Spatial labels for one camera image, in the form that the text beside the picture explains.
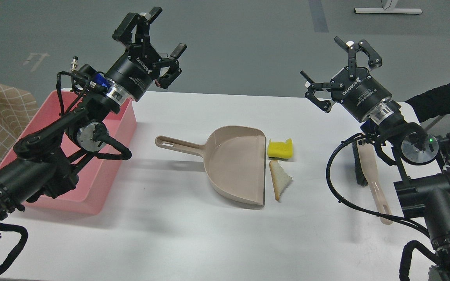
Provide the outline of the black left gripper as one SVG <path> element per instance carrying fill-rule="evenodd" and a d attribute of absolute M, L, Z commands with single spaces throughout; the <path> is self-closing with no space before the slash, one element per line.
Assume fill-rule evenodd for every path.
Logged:
<path fill-rule="evenodd" d="M 182 73 L 178 59 L 186 44 L 179 43 L 164 59 L 150 44 L 150 26 L 162 11 L 161 7 L 153 7 L 146 13 L 128 13 L 112 34 L 112 39 L 127 49 L 105 76 L 123 87 L 134 101 L 141 99 L 154 80 L 157 87 L 167 89 Z M 163 68 L 168 69 L 160 75 Z"/>

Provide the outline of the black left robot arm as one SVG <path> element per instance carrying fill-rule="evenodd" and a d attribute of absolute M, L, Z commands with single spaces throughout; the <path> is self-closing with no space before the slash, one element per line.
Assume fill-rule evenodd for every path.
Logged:
<path fill-rule="evenodd" d="M 28 239 L 23 226 L 2 221 L 23 202 L 45 195 L 52 199 L 76 188 L 79 172 L 94 158 L 128 160 L 132 152 L 108 132 L 104 119 L 119 113 L 127 101 L 139 101 L 155 84 L 167 89 L 182 73 L 179 58 L 186 50 L 180 43 L 162 57 L 150 42 L 150 27 L 161 7 L 147 13 L 128 13 L 112 38 L 125 47 L 124 53 L 106 72 L 90 65 L 57 73 L 59 119 L 16 142 L 16 159 L 0 169 L 0 237 L 2 232 L 20 234 L 18 243 L 0 265 L 3 274 L 22 252 Z"/>

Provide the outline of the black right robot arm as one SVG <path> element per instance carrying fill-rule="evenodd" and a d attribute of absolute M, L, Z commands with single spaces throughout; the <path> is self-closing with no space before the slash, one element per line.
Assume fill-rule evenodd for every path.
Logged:
<path fill-rule="evenodd" d="M 382 57 L 366 40 L 345 42 L 335 37 L 334 41 L 348 54 L 347 66 L 323 83 L 301 72 L 307 81 L 305 97 L 309 101 L 324 112 L 339 103 L 361 123 L 361 133 L 342 141 L 331 154 L 326 167 L 327 185 L 339 203 L 411 227 L 429 238 L 433 251 L 417 240 L 404 246 L 399 267 L 401 281 L 410 279 L 414 250 L 433 263 L 430 281 L 450 281 L 450 133 L 435 137 L 418 123 L 405 120 L 392 94 L 370 75 L 371 69 L 382 66 Z M 375 212 L 351 203 L 332 184 L 332 162 L 348 145 L 359 155 L 363 177 L 375 199 Z M 375 157 L 398 168 L 401 181 L 394 187 L 403 217 L 389 211 L 377 184 Z"/>

